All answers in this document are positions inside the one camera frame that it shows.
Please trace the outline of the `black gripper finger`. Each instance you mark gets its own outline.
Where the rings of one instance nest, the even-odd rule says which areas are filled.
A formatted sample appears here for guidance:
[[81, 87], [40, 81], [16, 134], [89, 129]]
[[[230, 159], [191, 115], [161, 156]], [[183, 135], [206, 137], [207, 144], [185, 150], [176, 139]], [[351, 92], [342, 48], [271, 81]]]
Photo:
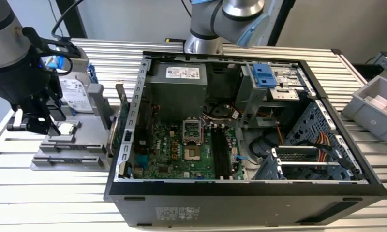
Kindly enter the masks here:
[[60, 135], [60, 130], [52, 117], [43, 118], [17, 110], [11, 116], [7, 126], [8, 131], [28, 131], [43, 135]]

